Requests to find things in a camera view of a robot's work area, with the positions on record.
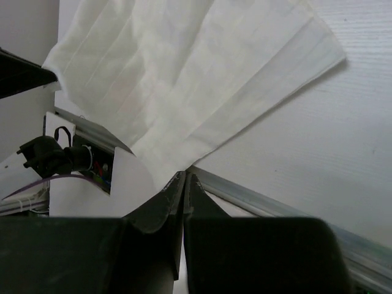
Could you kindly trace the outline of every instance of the folded cloth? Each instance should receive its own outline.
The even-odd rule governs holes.
[[[344,58],[300,0],[82,0],[43,66],[160,189]]]

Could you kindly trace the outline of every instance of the white cloth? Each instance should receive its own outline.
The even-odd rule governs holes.
[[[344,58],[300,0],[82,0],[44,67],[160,189]]]

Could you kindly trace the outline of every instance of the purple cable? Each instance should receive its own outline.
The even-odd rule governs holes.
[[[26,191],[26,190],[28,190],[28,189],[30,189],[30,188],[32,188],[32,187],[41,185],[41,184],[43,184],[43,183],[45,183],[45,182],[49,182],[49,181],[51,181],[52,179],[64,179],[64,178],[83,179],[83,180],[85,180],[85,181],[87,181],[87,182],[92,183],[93,185],[97,186],[98,188],[101,188],[101,189],[104,188],[104,186],[101,186],[100,184],[98,184],[97,182],[95,182],[93,179],[88,178],[87,176],[82,176],[82,175],[59,175],[59,176],[51,176],[50,178],[40,179],[40,180],[38,180],[38,181],[36,181],[36,182],[33,182],[33,183],[31,183],[31,184],[28,184],[27,186],[22,187],[22,188],[20,188],[19,190],[16,190],[14,193],[12,193],[12,194],[8,195],[7,197],[3,198],[3,200],[4,200],[4,199],[7,199],[7,198],[9,198],[9,197],[11,197],[11,196],[14,196],[14,195],[16,195],[16,194],[18,194],[18,193],[20,193],[20,192]]]

